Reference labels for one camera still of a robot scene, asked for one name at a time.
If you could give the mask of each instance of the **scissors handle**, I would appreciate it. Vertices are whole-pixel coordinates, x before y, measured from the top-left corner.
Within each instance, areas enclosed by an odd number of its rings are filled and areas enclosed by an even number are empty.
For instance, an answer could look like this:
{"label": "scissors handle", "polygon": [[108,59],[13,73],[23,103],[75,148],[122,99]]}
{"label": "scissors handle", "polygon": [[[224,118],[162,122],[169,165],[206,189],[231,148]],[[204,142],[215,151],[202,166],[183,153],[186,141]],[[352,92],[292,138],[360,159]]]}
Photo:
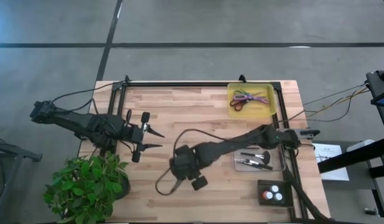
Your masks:
{"label": "scissors handle", "polygon": [[232,100],[229,105],[234,107],[235,111],[241,111],[246,103],[247,101]]}
{"label": "scissors handle", "polygon": [[259,99],[257,99],[257,101],[264,103],[264,104],[269,104],[269,100],[265,97],[259,98]]}
{"label": "scissors handle", "polygon": [[246,96],[244,94],[237,94],[237,95],[234,95],[233,96],[233,99],[234,100],[238,100],[238,101],[241,101],[241,100],[248,100],[249,96]]}

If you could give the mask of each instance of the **white button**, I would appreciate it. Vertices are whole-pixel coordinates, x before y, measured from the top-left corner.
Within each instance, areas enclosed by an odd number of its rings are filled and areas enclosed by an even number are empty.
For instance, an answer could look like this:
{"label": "white button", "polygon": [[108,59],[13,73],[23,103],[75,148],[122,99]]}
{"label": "white button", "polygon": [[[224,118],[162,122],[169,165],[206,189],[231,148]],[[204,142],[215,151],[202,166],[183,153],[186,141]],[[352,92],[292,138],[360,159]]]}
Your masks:
{"label": "white button", "polygon": [[277,193],[277,194],[274,195],[274,198],[276,200],[281,200],[283,198],[283,196],[280,193]]}
{"label": "white button", "polygon": [[273,185],[273,186],[271,187],[271,191],[274,192],[274,193],[276,193],[276,192],[279,191],[279,187],[276,186],[276,185]]}
{"label": "white button", "polygon": [[272,199],[273,198],[272,192],[264,192],[264,198],[268,200]]}

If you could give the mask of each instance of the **yellow tray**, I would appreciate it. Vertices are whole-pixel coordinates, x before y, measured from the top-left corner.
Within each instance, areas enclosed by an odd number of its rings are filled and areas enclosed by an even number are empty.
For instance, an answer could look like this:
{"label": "yellow tray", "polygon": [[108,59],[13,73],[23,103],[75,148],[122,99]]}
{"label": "yellow tray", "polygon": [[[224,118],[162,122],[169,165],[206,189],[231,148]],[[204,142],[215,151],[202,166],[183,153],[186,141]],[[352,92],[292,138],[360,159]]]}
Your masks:
{"label": "yellow tray", "polygon": [[[255,96],[265,96],[268,104],[252,100],[243,106],[241,111],[236,111],[230,102],[233,100],[236,90],[244,90]],[[269,83],[229,83],[228,84],[228,110],[229,115],[234,118],[264,118],[276,113],[276,102],[274,100],[273,86]]]}

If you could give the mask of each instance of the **plant pot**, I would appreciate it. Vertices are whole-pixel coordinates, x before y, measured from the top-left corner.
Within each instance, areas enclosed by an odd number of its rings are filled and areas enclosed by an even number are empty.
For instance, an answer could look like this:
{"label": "plant pot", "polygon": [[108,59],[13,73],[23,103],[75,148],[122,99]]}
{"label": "plant pot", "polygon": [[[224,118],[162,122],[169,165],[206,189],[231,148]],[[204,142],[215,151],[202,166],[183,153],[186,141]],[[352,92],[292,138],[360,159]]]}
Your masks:
{"label": "plant pot", "polygon": [[131,191],[131,184],[129,184],[129,180],[127,178],[123,179],[123,183],[121,184],[121,186],[123,187],[123,191],[116,195],[116,200],[127,196],[127,194],[129,194],[129,192]]}

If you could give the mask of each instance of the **potted plant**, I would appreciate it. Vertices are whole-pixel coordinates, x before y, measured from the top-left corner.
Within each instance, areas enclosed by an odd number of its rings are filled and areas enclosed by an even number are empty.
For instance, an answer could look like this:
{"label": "potted plant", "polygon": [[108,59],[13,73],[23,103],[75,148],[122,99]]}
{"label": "potted plant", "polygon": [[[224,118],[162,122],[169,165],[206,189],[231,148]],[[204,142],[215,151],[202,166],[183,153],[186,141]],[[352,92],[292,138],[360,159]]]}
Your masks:
{"label": "potted plant", "polygon": [[113,202],[131,190],[119,156],[76,157],[52,175],[46,185],[44,201],[52,212],[61,216],[58,223],[93,224],[113,213]]}

